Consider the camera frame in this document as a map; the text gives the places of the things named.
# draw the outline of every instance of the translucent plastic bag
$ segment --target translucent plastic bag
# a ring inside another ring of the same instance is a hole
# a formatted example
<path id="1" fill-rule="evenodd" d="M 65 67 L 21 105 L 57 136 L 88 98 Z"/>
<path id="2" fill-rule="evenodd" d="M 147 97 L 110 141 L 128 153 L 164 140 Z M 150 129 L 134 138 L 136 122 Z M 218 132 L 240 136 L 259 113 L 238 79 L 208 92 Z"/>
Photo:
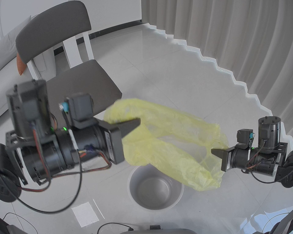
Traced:
<path id="1" fill-rule="evenodd" d="M 227 149 L 228 141 L 218 124 L 139 99 L 116 101 L 106 110 L 104 120 L 116 123 L 136 117 L 141 125 L 122 141 L 129 164 L 151 163 L 198 191 L 220 187 L 222 160 L 211 149 Z"/>

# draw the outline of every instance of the gray tile floor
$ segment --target gray tile floor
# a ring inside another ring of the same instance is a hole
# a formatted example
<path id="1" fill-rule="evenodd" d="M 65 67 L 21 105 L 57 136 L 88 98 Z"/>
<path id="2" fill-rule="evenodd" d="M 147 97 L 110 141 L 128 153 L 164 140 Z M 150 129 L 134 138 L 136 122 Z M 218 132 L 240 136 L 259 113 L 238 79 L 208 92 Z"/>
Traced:
<path id="1" fill-rule="evenodd" d="M 237 130 L 252 128 L 257 132 L 257 120 L 268 115 L 254 98 L 246 97 L 244 87 L 235 85 L 230 74 L 217 70 L 213 62 L 202 61 L 199 53 L 190 51 L 181 41 L 153 26 L 145 24 L 116 31 L 91 40 L 91 44 L 95 59 L 119 87 L 122 98 L 140 98 L 218 123 L 230 146 L 236 144 Z M 84 44 L 79 45 L 79 50 L 82 60 L 88 60 Z M 57 74 L 69 69 L 64 53 L 58 54 L 55 60 Z M 5 113 L 0 118 L 1 143 L 4 133 L 11 129 L 11 120 Z M 249 234 L 262 231 L 276 214 L 293 209 L 292 190 L 279 183 L 258 183 L 251 175 L 234 169 L 223 175 L 220 188 L 197 192 L 186 186 L 181 200 L 173 208 L 149 213 L 135 206 L 128 197 L 126 184 L 132 169 L 133 166 L 123 162 L 108 171 L 84 175 L 82 192 L 72 207 L 89 202 L 99 221 L 83 228 L 71 209 L 57 215 L 42 215 L 19 202 L 0 202 L 0 216 L 16 212 L 30 221 L 40 234 L 91 234 L 106 222 L 130 224 L 135 230 L 159 224 L 164 229 L 188 228 L 198 234 Z M 24 192 L 21 199 L 36 208 L 58 209 L 70 202 L 78 179 L 72 176 L 53 180 L 49 190 L 42 194 Z M 37 185 L 30 181 L 30 186 Z M 283 217 L 272 219 L 265 231 Z M 8 215 L 5 221 L 20 227 L 13 215 Z M 29 224 L 21 219 L 20 222 L 27 233 L 34 233 Z M 106 226 L 100 233 L 123 231 L 126 231 L 123 227 Z"/>

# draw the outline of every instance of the sticker label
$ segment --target sticker label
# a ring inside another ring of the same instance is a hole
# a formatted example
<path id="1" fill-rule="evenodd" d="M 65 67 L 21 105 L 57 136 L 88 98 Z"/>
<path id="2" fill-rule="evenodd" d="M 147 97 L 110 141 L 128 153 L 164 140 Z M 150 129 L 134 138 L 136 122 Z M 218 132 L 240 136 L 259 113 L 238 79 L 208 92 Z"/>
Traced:
<path id="1" fill-rule="evenodd" d="M 105 137 L 106 137 L 106 143 L 107 143 L 110 159 L 114 161 L 114 155 L 113 155 L 113 150 L 112 150 L 110 134 L 106 131 L 105 131 Z"/>
<path id="2" fill-rule="evenodd" d="M 231 163 L 231 152 L 228 153 L 227 170 L 230 168 L 230 163 Z"/>

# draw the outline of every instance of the wall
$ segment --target wall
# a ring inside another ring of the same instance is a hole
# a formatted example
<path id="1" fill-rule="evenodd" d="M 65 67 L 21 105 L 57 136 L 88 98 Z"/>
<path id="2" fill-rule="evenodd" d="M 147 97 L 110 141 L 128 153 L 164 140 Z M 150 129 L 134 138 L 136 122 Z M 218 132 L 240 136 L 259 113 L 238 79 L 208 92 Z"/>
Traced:
<path id="1" fill-rule="evenodd" d="M 0 0 L 0 23 L 3 35 L 24 21 L 66 0 Z M 115 25 L 140 20 L 140 0 L 81 0 L 96 32 Z"/>

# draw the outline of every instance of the orange pillow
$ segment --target orange pillow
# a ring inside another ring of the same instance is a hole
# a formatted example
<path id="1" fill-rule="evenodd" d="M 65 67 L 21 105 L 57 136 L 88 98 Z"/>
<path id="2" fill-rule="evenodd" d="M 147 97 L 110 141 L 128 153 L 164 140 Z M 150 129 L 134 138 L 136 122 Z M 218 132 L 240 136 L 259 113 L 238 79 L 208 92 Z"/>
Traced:
<path id="1" fill-rule="evenodd" d="M 19 57 L 19 54 L 17 53 L 16 55 L 16 65 L 17 65 L 17 70 L 18 73 L 20 75 L 22 75 L 22 73 L 24 72 L 24 70 L 26 69 L 26 64 L 23 63 L 23 61 L 21 60 L 21 58 Z"/>

